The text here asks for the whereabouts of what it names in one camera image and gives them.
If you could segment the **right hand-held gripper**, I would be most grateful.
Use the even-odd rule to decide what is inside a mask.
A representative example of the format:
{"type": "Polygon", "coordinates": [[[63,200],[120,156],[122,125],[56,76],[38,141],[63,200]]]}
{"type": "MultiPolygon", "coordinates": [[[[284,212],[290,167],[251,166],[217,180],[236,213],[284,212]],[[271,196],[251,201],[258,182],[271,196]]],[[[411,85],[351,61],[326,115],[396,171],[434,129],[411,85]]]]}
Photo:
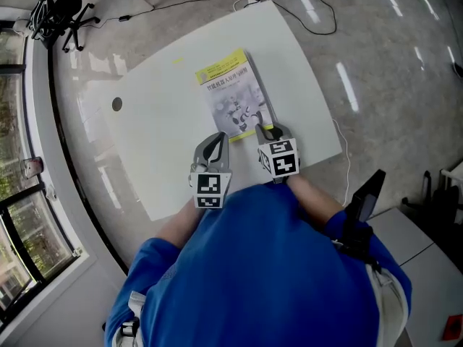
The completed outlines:
{"type": "Polygon", "coordinates": [[[259,162],[271,175],[275,184],[284,183],[290,176],[300,172],[300,157],[297,141],[283,124],[273,123],[271,135],[262,124],[255,125],[258,139],[259,162]]]}

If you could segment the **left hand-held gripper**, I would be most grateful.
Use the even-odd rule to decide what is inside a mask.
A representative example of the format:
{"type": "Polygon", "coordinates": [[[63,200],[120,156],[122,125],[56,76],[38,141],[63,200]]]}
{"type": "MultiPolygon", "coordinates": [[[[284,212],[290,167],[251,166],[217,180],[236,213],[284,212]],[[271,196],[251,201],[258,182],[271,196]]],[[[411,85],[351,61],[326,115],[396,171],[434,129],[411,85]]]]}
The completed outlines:
{"type": "Polygon", "coordinates": [[[204,139],[195,149],[194,163],[191,165],[189,183],[196,208],[221,209],[232,180],[229,168],[229,137],[225,132],[217,132],[204,139]],[[208,162],[218,144],[218,152],[208,162]]]}

